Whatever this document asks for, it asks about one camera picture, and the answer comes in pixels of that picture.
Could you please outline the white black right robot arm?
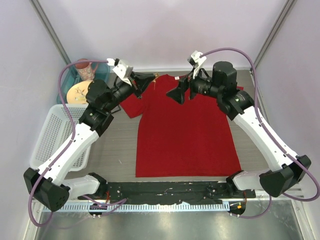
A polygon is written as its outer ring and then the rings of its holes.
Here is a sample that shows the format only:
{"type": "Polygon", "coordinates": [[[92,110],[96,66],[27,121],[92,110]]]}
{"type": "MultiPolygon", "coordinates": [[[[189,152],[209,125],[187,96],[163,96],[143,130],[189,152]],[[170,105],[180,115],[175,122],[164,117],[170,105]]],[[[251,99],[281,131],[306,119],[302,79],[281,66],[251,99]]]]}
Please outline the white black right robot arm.
{"type": "Polygon", "coordinates": [[[212,75],[208,75],[203,68],[193,68],[166,96],[183,104],[186,91],[190,92],[190,99],[198,94],[215,98],[219,110],[250,137],[267,162],[267,170],[241,170],[230,175],[225,186],[230,197],[236,198],[244,190],[264,190],[276,198],[301,181],[305,172],[288,156],[294,155],[294,151],[277,135],[274,138],[278,143],[270,138],[269,134],[274,131],[255,110],[251,96],[237,88],[237,70],[230,62],[216,62],[212,75]]]}

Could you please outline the red t-shirt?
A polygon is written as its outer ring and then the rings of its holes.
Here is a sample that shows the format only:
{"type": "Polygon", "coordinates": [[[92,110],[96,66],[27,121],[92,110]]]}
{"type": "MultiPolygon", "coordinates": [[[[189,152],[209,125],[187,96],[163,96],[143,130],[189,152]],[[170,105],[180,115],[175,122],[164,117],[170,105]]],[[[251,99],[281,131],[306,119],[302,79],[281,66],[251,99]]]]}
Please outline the red t-shirt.
{"type": "Polygon", "coordinates": [[[165,74],[141,98],[131,95],[121,103],[130,118],[140,117],[136,177],[227,177],[240,171],[230,125],[215,99],[197,95],[179,104],[167,97],[177,85],[165,74]]]}

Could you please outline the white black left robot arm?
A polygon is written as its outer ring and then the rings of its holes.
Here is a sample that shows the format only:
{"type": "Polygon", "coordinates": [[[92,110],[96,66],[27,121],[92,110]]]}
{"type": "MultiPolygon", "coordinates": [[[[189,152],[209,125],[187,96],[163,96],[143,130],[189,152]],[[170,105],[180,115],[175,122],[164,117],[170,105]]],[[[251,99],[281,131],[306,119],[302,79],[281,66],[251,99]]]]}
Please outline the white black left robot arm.
{"type": "Polygon", "coordinates": [[[70,199],[84,196],[102,199],[108,183],[100,175],[91,172],[74,179],[66,179],[66,176],[82,153],[110,126],[114,119],[112,110],[131,95],[141,98],[158,76],[157,73],[131,72],[129,82],[121,80],[112,88],[103,80],[91,81],[86,94],[88,105],[71,135],[46,162],[24,172],[29,196],[51,212],[60,210],[70,199]]]}

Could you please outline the red gold maple leaf brooch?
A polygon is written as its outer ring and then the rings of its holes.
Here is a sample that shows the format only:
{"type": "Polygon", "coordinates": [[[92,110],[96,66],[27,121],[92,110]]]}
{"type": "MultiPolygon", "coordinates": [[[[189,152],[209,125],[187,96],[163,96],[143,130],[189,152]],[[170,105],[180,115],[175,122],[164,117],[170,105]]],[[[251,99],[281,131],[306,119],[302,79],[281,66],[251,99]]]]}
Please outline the red gold maple leaf brooch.
{"type": "Polygon", "coordinates": [[[154,74],[154,79],[152,80],[152,82],[153,82],[153,89],[155,90],[155,88],[156,88],[156,83],[157,83],[157,79],[159,78],[159,73],[155,73],[154,74]]]}

